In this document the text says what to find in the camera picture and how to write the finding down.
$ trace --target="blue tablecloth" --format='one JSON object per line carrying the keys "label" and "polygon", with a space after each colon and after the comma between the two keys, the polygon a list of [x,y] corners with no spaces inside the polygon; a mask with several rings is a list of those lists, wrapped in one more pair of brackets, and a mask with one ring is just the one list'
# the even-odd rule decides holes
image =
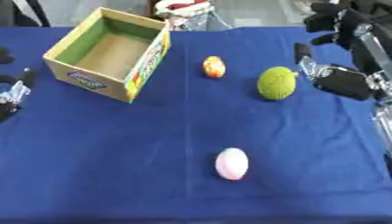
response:
{"label": "blue tablecloth", "polygon": [[[0,123],[0,217],[229,218],[392,215],[392,185],[371,121],[373,102],[320,92],[263,101],[256,79],[297,69],[303,28],[174,32],[172,48],[129,105],[54,79],[41,59],[67,28],[1,28],[16,60],[40,71],[24,109]],[[320,63],[350,65],[337,46]],[[205,78],[218,55],[227,75]],[[246,177],[219,178],[226,147],[250,158]]]}

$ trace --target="printed label on box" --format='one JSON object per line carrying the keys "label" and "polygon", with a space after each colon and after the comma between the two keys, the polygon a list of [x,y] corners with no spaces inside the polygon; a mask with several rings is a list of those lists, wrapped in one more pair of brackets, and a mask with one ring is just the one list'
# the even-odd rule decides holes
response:
{"label": "printed label on box", "polygon": [[137,96],[137,92],[151,76],[154,69],[158,66],[159,61],[165,56],[170,46],[169,32],[164,33],[162,40],[158,41],[146,54],[142,65],[137,69],[132,79],[126,84],[129,101],[132,102]]}
{"label": "printed label on box", "polygon": [[92,77],[81,71],[68,73],[67,75],[71,78],[76,79],[81,85],[89,89],[96,90],[99,88],[106,87],[104,84],[100,83],[99,81],[93,79]]}

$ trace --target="pink ball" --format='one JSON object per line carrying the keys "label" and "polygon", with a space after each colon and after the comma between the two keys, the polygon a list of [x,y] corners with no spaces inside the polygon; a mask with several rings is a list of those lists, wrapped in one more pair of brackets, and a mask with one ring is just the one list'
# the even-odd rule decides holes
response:
{"label": "pink ball", "polygon": [[239,180],[245,175],[248,168],[247,155],[236,148],[225,149],[215,160],[215,169],[224,179]]}

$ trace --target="open cardboard box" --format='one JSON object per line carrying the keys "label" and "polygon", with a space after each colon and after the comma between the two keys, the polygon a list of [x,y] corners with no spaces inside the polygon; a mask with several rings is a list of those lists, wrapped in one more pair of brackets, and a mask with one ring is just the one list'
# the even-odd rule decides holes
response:
{"label": "open cardboard box", "polygon": [[168,24],[99,8],[44,59],[61,81],[132,102],[170,45]]}

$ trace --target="toy fruit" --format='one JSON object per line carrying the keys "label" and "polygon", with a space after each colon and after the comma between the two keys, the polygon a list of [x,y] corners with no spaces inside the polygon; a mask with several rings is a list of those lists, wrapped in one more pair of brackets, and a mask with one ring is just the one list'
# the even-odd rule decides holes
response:
{"label": "toy fruit", "polygon": [[269,100],[281,100],[296,89],[296,76],[289,68],[276,66],[265,71],[257,82],[259,93]]}
{"label": "toy fruit", "polygon": [[203,68],[206,75],[211,78],[220,78],[226,72],[223,60],[217,56],[206,58],[203,62]]}
{"label": "toy fruit", "polygon": [[215,160],[215,169],[224,179],[239,180],[245,175],[248,167],[247,155],[236,148],[225,149]]}

